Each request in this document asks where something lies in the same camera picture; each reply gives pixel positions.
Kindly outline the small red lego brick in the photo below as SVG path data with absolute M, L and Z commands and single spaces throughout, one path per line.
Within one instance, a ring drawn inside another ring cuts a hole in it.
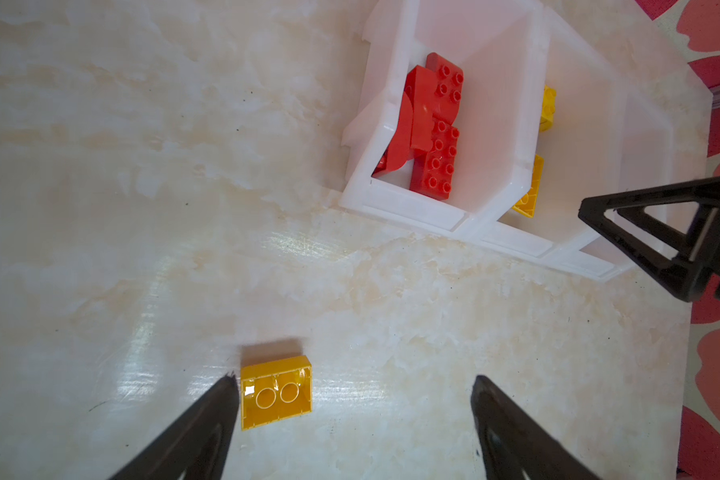
M 379 178 L 402 168 L 410 159 L 413 107 L 409 95 L 403 93 L 396 131 L 372 176 Z

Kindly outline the white three-compartment bin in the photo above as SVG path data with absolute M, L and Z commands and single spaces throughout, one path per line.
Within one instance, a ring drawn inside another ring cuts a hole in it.
M 579 220 L 584 198 L 703 174 L 712 95 L 632 1 L 381 1 L 340 199 L 404 223 L 598 281 L 628 258 Z M 398 123 L 407 74 L 436 52 L 466 81 L 452 191 L 409 189 L 412 169 L 372 176 Z M 539 131 L 544 86 L 553 126 Z M 544 159 L 533 218 L 512 207 Z

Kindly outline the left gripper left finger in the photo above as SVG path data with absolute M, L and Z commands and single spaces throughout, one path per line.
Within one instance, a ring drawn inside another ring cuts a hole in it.
M 239 405 L 236 378 L 223 376 L 113 477 L 221 478 Z

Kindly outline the yellow lego brick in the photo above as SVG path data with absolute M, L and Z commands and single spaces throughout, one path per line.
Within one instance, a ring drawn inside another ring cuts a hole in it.
M 312 411 L 312 365 L 306 356 L 243 367 L 240 385 L 242 430 Z
M 543 168 L 544 159 L 540 155 L 536 155 L 533 164 L 530 188 L 527 193 L 512 207 L 513 211 L 527 218 L 533 218 L 535 215 Z

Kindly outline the yellow ring lego piece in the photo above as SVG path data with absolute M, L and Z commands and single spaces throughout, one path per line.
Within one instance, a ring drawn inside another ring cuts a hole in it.
M 554 124 L 554 115 L 556 112 L 556 90 L 544 86 L 542 110 L 540 115 L 539 131 L 545 132 Z

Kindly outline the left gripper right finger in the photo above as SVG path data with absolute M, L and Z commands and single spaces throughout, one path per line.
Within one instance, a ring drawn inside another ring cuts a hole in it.
M 484 375 L 471 409 L 488 479 L 595 479 L 597 476 Z

